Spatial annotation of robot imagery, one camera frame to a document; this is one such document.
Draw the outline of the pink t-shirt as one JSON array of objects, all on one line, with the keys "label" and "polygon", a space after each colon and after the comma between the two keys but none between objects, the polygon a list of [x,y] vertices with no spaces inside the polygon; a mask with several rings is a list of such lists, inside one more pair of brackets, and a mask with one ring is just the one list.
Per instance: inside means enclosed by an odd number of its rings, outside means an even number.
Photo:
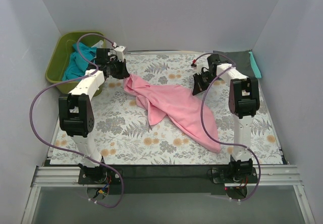
[{"label": "pink t-shirt", "polygon": [[136,97],[138,107],[147,110],[148,123],[159,124],[168,117],[175,126],[207,150],[219,153],[220,144],[205,133],[201,119],[201,100],[181,85],[150,85],[137,75],[124,79],[125,92]]}]

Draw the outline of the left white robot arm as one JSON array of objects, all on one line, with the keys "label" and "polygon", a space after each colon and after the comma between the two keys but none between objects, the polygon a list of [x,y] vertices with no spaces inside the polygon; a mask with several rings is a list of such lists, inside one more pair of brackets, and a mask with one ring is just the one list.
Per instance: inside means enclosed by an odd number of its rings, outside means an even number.
[{"label": "left white robot arm", "polygon": [[82,153],[82,166],[92,167],[90,177],[98,184],[107,179],[107,171],[99,166],[102,156],[90,135],[95,126],[91,100],[108,77],[125,79],[130,76],[126,68],[125,52],[124,46],[114,49],[98,48],[96,57],[91,60],[94,65],[89,64],[85,71],[88,77],[82,79],[68,94],[59,97],[60,128],[71,137],[78,152]]}]

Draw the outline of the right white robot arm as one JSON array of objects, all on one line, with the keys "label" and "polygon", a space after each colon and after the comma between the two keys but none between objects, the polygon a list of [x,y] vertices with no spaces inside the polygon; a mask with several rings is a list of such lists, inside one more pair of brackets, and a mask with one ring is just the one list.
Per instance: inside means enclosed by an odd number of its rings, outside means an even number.
[{"label": "right white robot arm", "polygon": [[224,143],[212,140],[220,145],[232,146],[231,162],[249,161],[255,154],[251,146],[251,126],[259,110],[259,85],[255,77],[248,77],[237,70],[236,63],[221,53],[204,53],[192,61],[191,67],[196,70],[193,75],[193,95],[204,92],[200,109],[202,127],[207,134],[204,124],[204,103],[213,83],[222,79],[229,86],[228,106],[234,119],[234,142]]}]

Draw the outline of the white garment in bin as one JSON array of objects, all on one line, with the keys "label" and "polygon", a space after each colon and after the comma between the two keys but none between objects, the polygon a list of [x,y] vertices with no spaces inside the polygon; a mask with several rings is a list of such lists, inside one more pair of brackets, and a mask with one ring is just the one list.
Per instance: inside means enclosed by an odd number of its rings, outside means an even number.
[{"label": "white garment in bin", "polygon": [[99,42],[97,42],[96,44],[94,44],[93,46],[92,46],[92,48],[103,48],[103,46],[104,46],[104,41],[103,40],[100,40]]}]

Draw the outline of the teal t-shirt in bin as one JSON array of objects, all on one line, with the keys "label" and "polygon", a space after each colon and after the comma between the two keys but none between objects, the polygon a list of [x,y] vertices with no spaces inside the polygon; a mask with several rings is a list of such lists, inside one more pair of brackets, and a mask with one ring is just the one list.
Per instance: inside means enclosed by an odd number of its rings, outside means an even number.
[{"label": "teal t-shirt in bin", "polygon": [[[77,44],[73,44],[74,52],[70,55],[69,65],[67,66],[64,74],[63,81],[76,79],[85,75],[88,67],[88,62],[79,54],[77,50]],[[79,43],[79,49],[83,56],[87,60],[91,61],[96,57],[97,47],[88,47],[82,42]]]}]

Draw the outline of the folded dark grey t-shirt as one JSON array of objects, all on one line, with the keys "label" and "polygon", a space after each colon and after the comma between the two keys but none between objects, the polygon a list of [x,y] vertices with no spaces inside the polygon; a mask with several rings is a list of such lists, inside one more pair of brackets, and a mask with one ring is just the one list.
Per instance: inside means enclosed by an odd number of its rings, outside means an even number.
[{"label": "folded dark grey t-shirt", "polygon": [[214,50],[213,53],[219,54],[221,61],[227,61],[230,63],[228,58],[232,60],[240,73],[249,77],[255,77],[251,67],[249,51],[222,52]]}]

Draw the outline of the folded teal t-shirt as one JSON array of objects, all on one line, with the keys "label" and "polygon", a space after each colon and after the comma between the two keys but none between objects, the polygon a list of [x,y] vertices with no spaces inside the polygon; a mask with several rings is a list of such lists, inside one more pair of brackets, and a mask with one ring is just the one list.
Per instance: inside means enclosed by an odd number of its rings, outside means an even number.
[{"label": "folded teal t-shirt", "polygon": [[254,58],[253,52],[251,50],[249,51],[249,58],[250,58],[250,65],[251,65],[251,68],[253,70],[255,77],[257,79],[261,79],[262,74],[260,72],[260,69],[258,68],[258,65],[257,65],[256,60]]}]

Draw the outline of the floral patterned table mat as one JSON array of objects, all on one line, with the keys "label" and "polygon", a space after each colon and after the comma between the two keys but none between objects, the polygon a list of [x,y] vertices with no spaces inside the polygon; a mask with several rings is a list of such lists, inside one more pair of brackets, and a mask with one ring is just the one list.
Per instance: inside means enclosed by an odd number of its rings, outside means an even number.
[{"label": "floral patterned table mat", "polygon": [[[201,53],[131,53],[127,69],[152,85],[193,88],[193,60],[207,66]],[[234,121],[228,107],[229,87],[217,80],[205,96],[216,119],[220,153],[200,146],[169,118],[150,126],[146,110],[123,90],[122,81],[108,78],[91,104],[95,117],[94,144],[108,165],[112,164],[227,164],[233,151]]]}]

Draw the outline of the green plastic bin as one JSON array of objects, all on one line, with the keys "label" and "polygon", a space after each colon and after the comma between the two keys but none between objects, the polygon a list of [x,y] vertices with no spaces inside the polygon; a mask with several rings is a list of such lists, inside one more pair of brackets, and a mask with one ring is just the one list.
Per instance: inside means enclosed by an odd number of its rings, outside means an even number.
[{"label": "green plastic bin", "polygon": [[[84,34],[88,33],[96,33],[103,35],[101,32],[98,31],[76,31],[76,32],[69,32],[63,35],[57,42],[50,62],[48,64],[47,70],[45,72],[45,77],[47,81],[51,84],[56,84],[62,81],[64,72],[69,65],[70,55],[75,51],[73,45],[77,42],[77,40],[83,36]],[[86,46],[93,46],[103,38],[98,36],[87,36],[81,40],[81,42]],[[76,87],[78,84],[77,81],[65,83],[56,86],[57,89],[63,93],[67,94],[72,89]]]}]

